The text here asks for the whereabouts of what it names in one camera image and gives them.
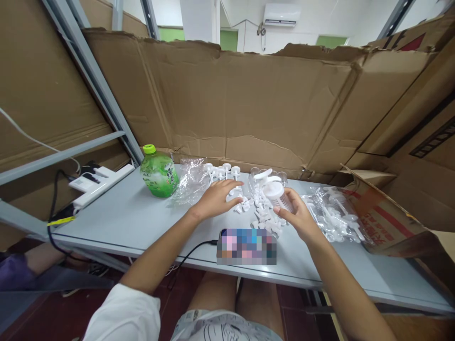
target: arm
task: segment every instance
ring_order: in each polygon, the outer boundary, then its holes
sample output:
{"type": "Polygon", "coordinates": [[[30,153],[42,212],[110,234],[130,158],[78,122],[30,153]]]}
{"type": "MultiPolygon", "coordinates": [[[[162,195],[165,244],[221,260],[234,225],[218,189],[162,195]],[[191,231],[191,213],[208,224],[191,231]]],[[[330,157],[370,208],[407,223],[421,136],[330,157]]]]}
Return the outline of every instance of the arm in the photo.
{"type": "Polygon", "coordinates": [[[307,244],[324,289],[348,336],[355,340],[396,340],[381,313],[322,234],[299,195],[290,188],[286,188],[286,194],[296,214],[278,207],[273,210],[291,223],[307,244]]]}
{"type": "Polygon", "coordinates": [[[243,182],[231,179],[212,183],[199,202],[145,250],[120,283],[147,294],[153,293],[199,223],[242,202],[242,198],[226,202],[230,190],[239,185],[243,182]]]}

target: green wall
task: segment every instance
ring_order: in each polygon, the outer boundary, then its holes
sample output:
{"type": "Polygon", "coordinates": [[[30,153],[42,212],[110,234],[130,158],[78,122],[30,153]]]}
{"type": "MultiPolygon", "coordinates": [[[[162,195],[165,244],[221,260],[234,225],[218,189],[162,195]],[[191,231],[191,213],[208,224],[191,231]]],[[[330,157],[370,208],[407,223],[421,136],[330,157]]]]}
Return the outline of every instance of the green wall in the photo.
{"type": "Polygon", "coordinates": [[[319,36],[316,45],[325,46],[328,48],[335,48],[345,44],[347,38],[345,37],[334,37],[334,36],[319,36]]]}
{"type": "Polygon", "coordinates": [[[237,51],[238,31],[219,32],[219,44],[223,51],[237,51]]]}
{"type": "MultiPolygon", "coordinates": [[[[185,34],[181,28],[165,28],[160,27],[160,37],[164,41],[185,40],[185,34]]],[[[221,49],[223,51],[237,51],[237,31],[219,32],[221,49]]]]}

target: gray table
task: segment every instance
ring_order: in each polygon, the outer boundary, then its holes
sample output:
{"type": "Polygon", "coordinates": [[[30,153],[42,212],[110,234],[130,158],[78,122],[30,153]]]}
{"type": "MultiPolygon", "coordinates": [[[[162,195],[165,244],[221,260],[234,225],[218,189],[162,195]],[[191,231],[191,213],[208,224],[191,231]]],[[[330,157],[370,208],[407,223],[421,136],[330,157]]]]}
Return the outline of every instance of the gray table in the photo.
{"type": "MultiPolygon", "coordinates": [[[[247,174],[240,180],[246,181],[247,174]]],[[[319,184],[290,180],[299,194],[319,184]]],[[[138,257],[177,222],[187,207],[170,208],[170,199],[153,197],[136,169],[101,198],[81,211],[77,218],[58,228],[56,240],[88,250],[138,257]]],[[[253,210],[230,211],[204,221],[196,229],[177,258],[181,261],[198,243],[218,239],[223,228],[250,228],[253,210]]],[[[377,302],[433,313],[455,309],[405,259],[369,254],[357,243],[334,243],[355,279],[377,302]]],[[[301,288],[321,288],[305,243],[291,225],[285,226],[277,242],[277,265],[217,265],[216,247],[203,245],[185,262],[186,266],[254,278],[301,288]]]]}

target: clear plastic bag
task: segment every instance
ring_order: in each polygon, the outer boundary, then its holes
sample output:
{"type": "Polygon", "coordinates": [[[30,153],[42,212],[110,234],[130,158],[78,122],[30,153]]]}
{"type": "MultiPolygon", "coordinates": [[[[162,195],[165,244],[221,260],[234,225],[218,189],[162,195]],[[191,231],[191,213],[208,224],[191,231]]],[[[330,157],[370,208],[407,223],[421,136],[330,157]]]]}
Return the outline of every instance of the clear plastic bag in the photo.
{"type": "Polygon", "coordinates": [[[206,158],[181,159],[180,183],[171,197],[169,207],[194,205],[209,188],[209,176],[204,171],[206,158]]]}
{"type": "Polygon", "coordinates": [[[302,196],[313,219],[329,242],[374,244],[343,192],[333,186],[310,187],[312,194],[302,196]]]}

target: hand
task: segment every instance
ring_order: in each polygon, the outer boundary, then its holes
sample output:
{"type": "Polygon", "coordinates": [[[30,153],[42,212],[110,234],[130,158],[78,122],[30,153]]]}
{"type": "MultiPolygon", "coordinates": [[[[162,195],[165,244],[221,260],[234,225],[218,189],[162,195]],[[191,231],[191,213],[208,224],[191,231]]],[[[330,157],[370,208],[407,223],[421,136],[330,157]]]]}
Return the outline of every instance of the hand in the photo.
{"type": "Polygon", "coordinates": [[[235,186],[241,185],[243,182],[233,179],[212,183],[197,204],[189,209],[189,212],[202,221],[229,211],[235,205],[240,204],[243,199],[237,197],[226,202],[226,197],[235,186]]]}
{"type": "Polygon", "coordinates": [[[295,214],[275,206],[273,211],[283,219],[286,219],[292,226],[297,230],[299,237],[304,241],[309,241],[309,238],[322,235],[321,230],[316,225],[311,213],[307,209],[307,206],[297,194],[297,192],[291,188],[285,188],[284,192],[288,196],[292,206],[294,207],[295,214]]]}

